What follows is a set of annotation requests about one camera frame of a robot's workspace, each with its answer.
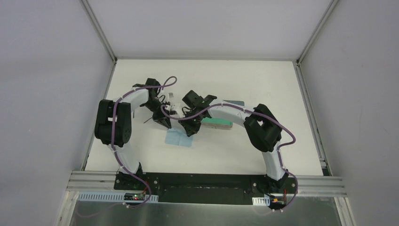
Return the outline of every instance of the small white object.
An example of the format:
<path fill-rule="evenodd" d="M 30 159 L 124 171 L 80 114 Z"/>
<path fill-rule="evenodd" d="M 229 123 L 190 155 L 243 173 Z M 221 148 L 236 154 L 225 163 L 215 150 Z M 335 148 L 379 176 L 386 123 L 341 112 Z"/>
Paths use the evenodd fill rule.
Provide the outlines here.
<path fill-rule="evenodd" d="M 254 206 L 270 206 L 270 197 L 264 195 L 264 197 L 252 198 L 252 205 Z"/>
<path fill-rule="evenodd" d="M 170 111 L 172 107 L 170 105 L 165 105 L 165 110 Z"/>
<path fill-rule="evenodd" d="M 180 106 L 180 104 L 172 105 L 172 110 L 176 112 L 176 114 L 179 116 L 179 118 L 184 117 L 184 113 L 183 113 L 183 110 L 182 110 L 182 107 Z"/>

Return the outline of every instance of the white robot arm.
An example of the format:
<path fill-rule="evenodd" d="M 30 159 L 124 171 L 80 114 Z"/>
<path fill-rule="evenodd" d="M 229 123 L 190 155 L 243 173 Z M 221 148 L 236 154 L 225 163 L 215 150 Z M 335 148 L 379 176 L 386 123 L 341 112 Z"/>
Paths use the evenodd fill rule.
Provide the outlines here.
<path fill-rule="evenodd" d="M 145 85 L 137 86 L 149 85 L 157 86 L 159 83 L 156 80 L 148 79 Z M 199 131 L 201 120 L 205 117 L 229 120 L 244 127 L 253 146 L 262 152 L 268 180 L 277 186 L 284 183 L 288 174 L 281 167 L 282 162 L 277 150 L 281 140 L 281 128 L 268 119 L 254 114 L 254 112 L 258 112 L 277 121 L 266 106 L 259 104 L 255 108 L 242 107 L 219 100 L 212 95 L 202 98 L 191 90 L 183 98 L 190 111 L 181 115 L 183 111 L 180 108 L 172 108 L 169 102 L 162 103 L 157 99 L 157 90 L 154 88 L 141 89 L 119 101 L 114 147 L 111 146 L 112 120 L 110 118 L 112 118 L 112 109 L 115 102 L 102 100 L 98 108 L 95 136 L 101 139 L 102 143 L 106 144 L 111 151 L 118 152 L 121 165 L 125 166 L 130 172 L 136 173 L 140 166 L 135 151 L 129 143 L 132 132 L 131 112 L 139 106 L 146 106 L 153 112 L 153 120 L 167 128 L 171 128 L 169 118 L 179 120 L 187 136 L 192 136 Z M 180 115 L 180 117 L 170 116 L 174 114 Z"/>

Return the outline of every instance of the white table surface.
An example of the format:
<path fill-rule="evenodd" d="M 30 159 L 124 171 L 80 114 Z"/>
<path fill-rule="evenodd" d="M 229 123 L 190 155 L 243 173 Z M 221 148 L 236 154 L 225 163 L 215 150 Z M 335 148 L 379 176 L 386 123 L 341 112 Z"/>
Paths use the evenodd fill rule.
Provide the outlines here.
<path fill-rule="evenodd" d="M 165 88 L 173 92 L 173 102 L 182 102 L 193 89 L 205 97 L 259 103 L 269 107 L 281 124 L 291 130 L 297 142 L 281 149 L 286 167 L 297 175 L 322 175 L 301 92 L 292 62 L 222 60 L 118 60 L 107 99 L 129 91 L 136 83 L 155 78 L 161 84 L 169 76 L 177 83 Z M 145 107 L 135 110 L 130 142 L 143 170 L 168 173 L 264 174 L 262 154 L 255 149 L 245 129 L 233 125 L 230 130 L 202 127 L 194 135 L 191 147 L 165 144 L 167 129 L 149 119 Z M 291 137 L 282 132 L 282 142 Z M 94 139 L 86 170 L 116 171 L 118 164 L 111 151 Z"/>

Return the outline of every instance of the aluminum frame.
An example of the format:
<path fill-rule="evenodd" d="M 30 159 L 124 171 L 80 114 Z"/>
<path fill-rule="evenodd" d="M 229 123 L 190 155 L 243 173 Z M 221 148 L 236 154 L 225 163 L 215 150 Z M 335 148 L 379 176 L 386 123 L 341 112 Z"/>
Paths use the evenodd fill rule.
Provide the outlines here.
<path fill-rule="evenodd" d="M 73 210 L 79 192 L 132 192 L 114 190 L 117 172 L 111 171 L 73 171 L 69 179 L 62 208 L 58 214 L 58 226 L 71 223 Z M 353 216 L 347 200 L 347 193 L 341 177 L 297 176 L 299 197 L 334 197 L 343 226 L 354 226 Z"/>

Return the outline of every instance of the metal sheet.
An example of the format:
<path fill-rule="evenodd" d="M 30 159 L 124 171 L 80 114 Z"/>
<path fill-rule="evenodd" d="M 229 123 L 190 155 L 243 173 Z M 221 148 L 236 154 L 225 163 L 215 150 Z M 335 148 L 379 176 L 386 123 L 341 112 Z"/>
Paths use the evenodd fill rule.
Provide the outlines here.
<path fill-rule="evenodd" d="M 112 205 L 109 202 L 78 202 L 81 215 L 89 215 Z M 333 198 L 298 197 L 283 213 L 266 206 L 149 203 L 136 209 L 118 205 L 92 218 L 72 217 L 71 226 L 242 226 L 295 225 L 340 226 Z"/>

